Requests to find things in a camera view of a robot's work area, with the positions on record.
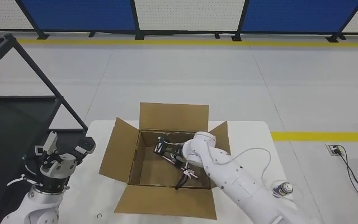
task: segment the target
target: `white partition panel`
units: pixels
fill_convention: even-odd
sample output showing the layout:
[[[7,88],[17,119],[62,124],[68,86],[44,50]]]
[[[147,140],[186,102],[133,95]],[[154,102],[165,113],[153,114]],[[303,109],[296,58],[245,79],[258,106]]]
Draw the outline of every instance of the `white partition panel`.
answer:
[[[358,12],[343,30],[343,32],[358,32]]]
[[[0,0],[0,29],[33,29],[15,0]]]
[[[244,0],[135,0],[141,30],[234,31]]]

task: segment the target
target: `floor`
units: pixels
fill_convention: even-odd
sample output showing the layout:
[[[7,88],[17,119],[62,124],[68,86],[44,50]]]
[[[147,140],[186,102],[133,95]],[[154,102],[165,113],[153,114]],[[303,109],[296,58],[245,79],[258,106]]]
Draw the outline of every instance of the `floor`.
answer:
[[[116,116],[138,120],[140,102],[171,102],[210,105],[210,120],[262,120],[271,131],[358,132],[356,48],[145,44],[24,48],[87,125]],[[51,94],[15,50],[0,60],[0,68],[0,95]],[[79,127],[64,108],[51,126]],[[327,224],[356,223],[358,194],[344,163],[329,155],[325,142],[275,143],[288,180],[304,193],[303,198],[294,194],[300,208]],[[339,143],[358,172],[358,143]]]

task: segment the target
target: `white table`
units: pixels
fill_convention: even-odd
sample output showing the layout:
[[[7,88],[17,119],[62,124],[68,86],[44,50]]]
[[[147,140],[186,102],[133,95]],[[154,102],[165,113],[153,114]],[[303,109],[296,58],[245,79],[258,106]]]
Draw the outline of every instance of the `white table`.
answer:
[[[138,127],[138,121],[128,121]],[[209,130],[222,122],[209,122]],[[161,216],[149,214],[118,214],[114,209],[126,187],[126,183],[98,174],[103,156],[115,121],[94,121],[89,126],[87,136],[96,141],[96,150],[88,155],[76,168],[69,181],[70,189],[65,193],[60,205],[60,224],[103,224],[103,223],[252,223],[219,188],[213,189],[216,215],[218,220],[203,218]],[[274,180],[285,179],[269,128],[264,122],[228,122],[230,149],[235,156],[240,152],[261,147],[271,152],[271,165],[264,181],[270,185]],[[257,180],[269,157],[265,151],[249,151],[237,160]]]

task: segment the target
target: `blue partition panel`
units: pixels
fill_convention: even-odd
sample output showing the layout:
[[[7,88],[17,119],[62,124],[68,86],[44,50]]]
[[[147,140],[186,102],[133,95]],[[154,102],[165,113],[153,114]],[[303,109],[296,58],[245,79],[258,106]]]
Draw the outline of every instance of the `blue partition panel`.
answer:
[[[358,0],[250,0],[242,31],[337,32]]]
[[[135,30],[129,0],[22,0],[43,30]]]

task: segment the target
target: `open cardboard box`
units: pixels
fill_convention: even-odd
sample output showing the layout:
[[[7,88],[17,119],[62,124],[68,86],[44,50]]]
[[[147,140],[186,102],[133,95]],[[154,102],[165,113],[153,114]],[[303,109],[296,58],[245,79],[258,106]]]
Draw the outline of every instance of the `open cardboard box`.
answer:
[[[165,214],[216,219],[211,189],[215,184],[204,169],[191,166],[198,179],[175,190],[182,170],[153,152],[159,136],[185,142],[208,131],[209,106],[140,104],[139,130],[117,118],[100,174],[126,182],[116,213]],[[227,122],[211,132],[216,147],[230,153]]]

